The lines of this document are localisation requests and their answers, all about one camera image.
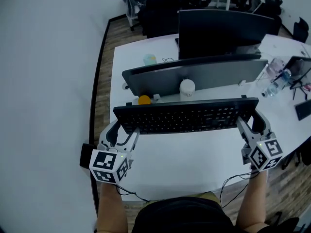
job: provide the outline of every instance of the white round object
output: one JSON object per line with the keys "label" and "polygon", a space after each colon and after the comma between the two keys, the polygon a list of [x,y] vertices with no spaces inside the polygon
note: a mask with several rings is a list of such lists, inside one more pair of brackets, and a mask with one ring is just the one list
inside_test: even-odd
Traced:
{"label": "white round object", "polygon": [[180,83],[180,100],[189,101],[195,92],[195,83],[192,80],[186,79]]}
{"label": "white round object", "polygon": [[122,85],[122,90],[126,91],[126,90],[128,90],[128,89],[129,89],[129,87],[128,87],[127,83],[124,83],[124,84]]}

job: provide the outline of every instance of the gray monitor back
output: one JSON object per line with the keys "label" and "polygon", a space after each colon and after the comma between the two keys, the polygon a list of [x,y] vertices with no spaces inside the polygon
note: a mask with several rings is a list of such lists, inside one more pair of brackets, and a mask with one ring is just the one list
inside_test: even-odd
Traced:
{"label": "gray monitor back", "polygon": [[168,96],[179,93],[180,83],[190,79],[195,90],[254,81],[264,69],[267,60],[246,60],[171,67],[131,75],[128,80],[133,94]]}

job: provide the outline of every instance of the black shirt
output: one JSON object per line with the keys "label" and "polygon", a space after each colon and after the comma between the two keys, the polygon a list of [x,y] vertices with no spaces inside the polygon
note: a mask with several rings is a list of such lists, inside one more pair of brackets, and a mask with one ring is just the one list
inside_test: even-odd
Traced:
{"label": "black shirt", "polygon": [[[260,230],[260,233],[278,232],[276,229],[266,227]],[[242,233],[244,231],[233,226],[218,203],[202,198],[181,197],[152,203],[139,212],[132,233],[153,232]]]}

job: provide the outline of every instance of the plastic bottle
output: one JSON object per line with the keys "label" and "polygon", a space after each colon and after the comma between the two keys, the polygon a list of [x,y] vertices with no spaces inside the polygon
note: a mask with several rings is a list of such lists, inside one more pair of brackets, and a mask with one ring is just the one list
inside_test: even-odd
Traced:
{"label": "plastic bottle", "polygon": [[195,91],[195,83],[192,80],[185,79],[180,83],[180,101],[192,101],[192,96]]}
{"label": "plastic bottle", "polygon": [[264,97],[274,97],[279,91],[283,90],[289,79],[291,78],[291,71],[285,69],[281,76],[271,83],[268,88],[262,93]]}

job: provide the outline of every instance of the keyboard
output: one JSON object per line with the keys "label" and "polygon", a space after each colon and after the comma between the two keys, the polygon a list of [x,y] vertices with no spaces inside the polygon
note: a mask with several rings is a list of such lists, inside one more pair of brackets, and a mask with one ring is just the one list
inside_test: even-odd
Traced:
{"label": "keyboard", "polygon": [[115,107],[113,112],[127,134],[136,128],[140,134],[190,133],[235,128],[238,116],[250,119],[258,101],[242,98],[130,105]]}

